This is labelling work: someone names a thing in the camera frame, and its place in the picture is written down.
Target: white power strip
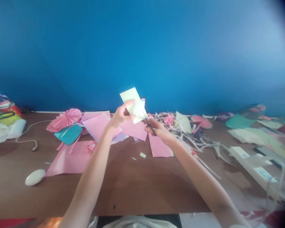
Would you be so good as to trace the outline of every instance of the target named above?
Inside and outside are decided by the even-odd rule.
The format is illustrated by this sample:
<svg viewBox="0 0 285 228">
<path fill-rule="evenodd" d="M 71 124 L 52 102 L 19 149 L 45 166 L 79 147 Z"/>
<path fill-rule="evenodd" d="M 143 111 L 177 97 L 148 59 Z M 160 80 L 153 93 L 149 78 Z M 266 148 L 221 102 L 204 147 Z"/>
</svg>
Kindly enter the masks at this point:
<svg viewBox="0 0 285 228">
<path fill-rule="evenodd" d="M 241 147 L 230 147 L 229 152 L 234 158 L 247 170 L 247 172 L 267 191 L 273 199 L 285 199 L 285 192 L 278 191 L 278 181 L 263 168 L 267 165 L 272 165 L 269 161 L 271 158 L 262 154 L 249 156 Z"/>
</svg>

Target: left hand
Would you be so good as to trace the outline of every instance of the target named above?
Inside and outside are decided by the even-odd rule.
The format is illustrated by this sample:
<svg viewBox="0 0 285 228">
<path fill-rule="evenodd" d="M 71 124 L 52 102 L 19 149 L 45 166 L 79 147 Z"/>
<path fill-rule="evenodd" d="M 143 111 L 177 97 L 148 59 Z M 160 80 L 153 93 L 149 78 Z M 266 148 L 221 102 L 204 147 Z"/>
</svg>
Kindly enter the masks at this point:
<svg viewBox="0 0 285 228">
<path fill-rule="evenodd" d="M 136 118 L 136 115 L 130 115 L 128 110 L 126 109 L 130 104 L 135 103 L 135 99 L 128 101 L 126 103 L 124 103 L 122 106 L 120 106 L 115 114 L 113 115 L 112 119 L 110 120 L 110 122 L 108 123 L 108 125 L 114 127 L 114 128 L 118 128 L 120 127 L 122 124 L 124 124 L 126 121 L 133 121 Z"/>
</svg>

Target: wooden table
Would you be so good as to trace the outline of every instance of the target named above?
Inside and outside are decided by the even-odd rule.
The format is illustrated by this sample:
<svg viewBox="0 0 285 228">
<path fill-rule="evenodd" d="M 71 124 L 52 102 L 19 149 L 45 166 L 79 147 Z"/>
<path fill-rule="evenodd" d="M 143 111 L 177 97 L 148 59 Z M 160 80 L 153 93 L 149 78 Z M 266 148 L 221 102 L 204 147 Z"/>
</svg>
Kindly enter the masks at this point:
<svg viewBox="0 0 285 228">
<path fill-rule="evenodd" d="M 30 113 L 23 115 L 27 125 L 53 120 L 55 113 Z M 63 216 L 66 212 L 81 174 L 61 174 L 45 177 L 39 184 L 27 187 L 26 177 L 37 169 L 47 170 L 57 155 L 60 141 L 45 130 L 49 122 L 31 127 L 20 141 L 37 140 L 38 149 L 31 152 L 34 142 L 16 143 L 7 140 L 0 143 L 0 219 L 46 218 Z M 213 141 L 226 146 L 241 146 L 253 154 L 253 145 L 241 144 L 228 132 L 224 122 L 215 121 L 214 128 L 206 134 Z M 91 140 L 90 135 L 81 141 Z M 129 137 L 111 145 L 103 185 L 93 214 L 99 216 L 128 214 L 169 214 L 183 212 L 209 212 L 209 208 L 191 184 L 176 157 L 153 158 L 147 137 L 146 142 L 132 144 Z M 139 156 L 143 152 L 145 159 Z M 240 211 L 260 210 L 266 197 L 265 191 L 237 163 L 237 167 L 217 160 L 212 149 L 198 153 L 200 158 L 223 179 L 221 185 Z M 272 172 L 279 173 L 275 167 Z M 251 188 L 242 189 L 226 176 L 226 172 L 241 172 Z"/>
</svg>

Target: hand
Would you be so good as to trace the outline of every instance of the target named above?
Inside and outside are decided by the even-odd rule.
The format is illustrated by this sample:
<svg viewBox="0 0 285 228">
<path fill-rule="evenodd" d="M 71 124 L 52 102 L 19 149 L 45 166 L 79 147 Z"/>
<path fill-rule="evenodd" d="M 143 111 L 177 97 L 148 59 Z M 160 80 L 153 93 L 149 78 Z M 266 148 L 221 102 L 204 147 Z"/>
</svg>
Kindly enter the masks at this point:
<svg viewBox="0 0 285 228">
<path fill-rule="evenodd" d="M 126 109 L 130 104 L 133 104 L 133 103 L 135 103 L 135 99 L 128 101 L 124 103 L 122 106 L 120 106 L 116 110 L 115 114 L 113 115 L 108 125 L 114 128 L 118 128 L 126 121 L 133 121 L 136 118 L 136 115 L 130 116 L 128 110 Z"/>
<path fill-rule="evenodd" d="M 176 138 L 165 128 L 163 123 L 158 122 L 155 119 L 149 119 L 149 124 L 153 127 L 155 133 L 164 142 L 164 144 L 167 145 L 176 140 Z M 148 125 L 145 127 L 145 131 L 151 133 L 154 137 L 153 131 Z"/>
</svg>

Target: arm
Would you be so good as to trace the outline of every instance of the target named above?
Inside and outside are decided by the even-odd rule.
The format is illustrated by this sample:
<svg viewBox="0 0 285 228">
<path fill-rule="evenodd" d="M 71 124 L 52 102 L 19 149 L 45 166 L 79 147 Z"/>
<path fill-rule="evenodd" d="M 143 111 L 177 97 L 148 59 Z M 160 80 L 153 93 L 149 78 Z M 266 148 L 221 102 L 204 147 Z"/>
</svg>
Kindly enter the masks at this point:
<svg viewBox="0 0 285 228">
<path fill-rule="evenodd" d="M 220 225 L 226 228 L 234 224 L 250 227 L 249 223 L 235 208 L 220 183 L 192 156 L 181 142 L 162 123 L 154 119 L 150 119 L 149 121 L 157 136 L 170 147 L 182 164 L 196 190 L 213 212 Z M 148 126 L 145 130 L 152 132 Z"/>
<path fill-rule="evenodd" d="M 125 121 L 136 117 L 135 115 L 127 116 L 126 111 L 126 107 L 134 102 L 135 100 L 132 100 L 120 106 L 107 124 L 83 171 L 73 200 L 60 223 L 60 228 L 86 228 L 88 226 L 104 180 L 113 133 Z"/>
</svg>

